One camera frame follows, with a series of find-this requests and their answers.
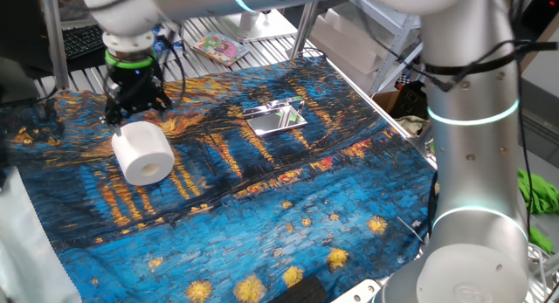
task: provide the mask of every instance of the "white foam roll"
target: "white foam roll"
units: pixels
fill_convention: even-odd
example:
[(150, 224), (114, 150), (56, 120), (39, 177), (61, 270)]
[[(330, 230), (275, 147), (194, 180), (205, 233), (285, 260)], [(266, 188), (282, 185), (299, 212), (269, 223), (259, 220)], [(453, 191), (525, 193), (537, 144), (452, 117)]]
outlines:
[(163, 131), (146, 121), (121, 127), (121, 136), (113, 135), (113, 151), (122, 174), (132, 185), (161, 181), (169, 175), (175, 163)]

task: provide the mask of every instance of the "green ring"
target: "green ring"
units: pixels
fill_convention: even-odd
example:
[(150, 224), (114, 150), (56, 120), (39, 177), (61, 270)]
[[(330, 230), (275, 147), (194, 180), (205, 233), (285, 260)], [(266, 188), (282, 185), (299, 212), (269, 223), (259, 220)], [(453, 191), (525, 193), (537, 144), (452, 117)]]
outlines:
[(105, 51), (105, 61), (107, 62), (107, 64), (109, 65), (118, 65), (119, 68), (124, 68), (124, 69), (140, 69), (143, 67), (148, 67), (151, 65), (151, 63), (154, 61), (152, 58), (147, 58), (141, 62), (134, 62), (134, 63), (128, 63), (128, 62), (119, 62), (116, 59), (113, 59), (113, 57), (111, 57), (111, 55), (108, 53), (108, 51)]

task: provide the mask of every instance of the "black keyboard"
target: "black keyboard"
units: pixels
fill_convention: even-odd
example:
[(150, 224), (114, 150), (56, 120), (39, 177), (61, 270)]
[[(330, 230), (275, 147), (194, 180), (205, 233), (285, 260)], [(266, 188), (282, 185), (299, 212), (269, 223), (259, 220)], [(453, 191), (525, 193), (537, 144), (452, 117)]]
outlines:
[(103, 49), (103, 30), (96, 24), (84, 28), (62, 31), (66, 59), (75, 59)]

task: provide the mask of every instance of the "printed fabric mat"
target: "printed fabric mat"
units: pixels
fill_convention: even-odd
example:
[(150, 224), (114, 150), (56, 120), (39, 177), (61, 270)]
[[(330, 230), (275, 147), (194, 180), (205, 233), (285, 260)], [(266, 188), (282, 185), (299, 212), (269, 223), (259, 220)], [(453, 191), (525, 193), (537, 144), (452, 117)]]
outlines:
[[(133, 118), (160, 126), (176, 156), (143, 187), (121, 174), (102, 95), (0, 111), (0, 163), (19, 168), (84, 302), (267, 302), (313, 274), (330, 301), (415, 258), (434, 170), (325, 59), (187, 88), (165, 122)], [(258, 138), (242, 119), (296, 95), (305, 127)]]

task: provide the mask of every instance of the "pink book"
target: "pink book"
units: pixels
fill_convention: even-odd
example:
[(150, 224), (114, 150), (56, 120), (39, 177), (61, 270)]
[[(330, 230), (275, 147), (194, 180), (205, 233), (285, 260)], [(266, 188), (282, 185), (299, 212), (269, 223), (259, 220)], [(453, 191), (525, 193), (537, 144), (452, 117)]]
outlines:
[(225, 66), (235, 64), (235, 62), (249, 52), (246, 46), (241, 45), (239, 42), (219, 32), (212, 32), (203, 37), (193, 48), (206, 57)]

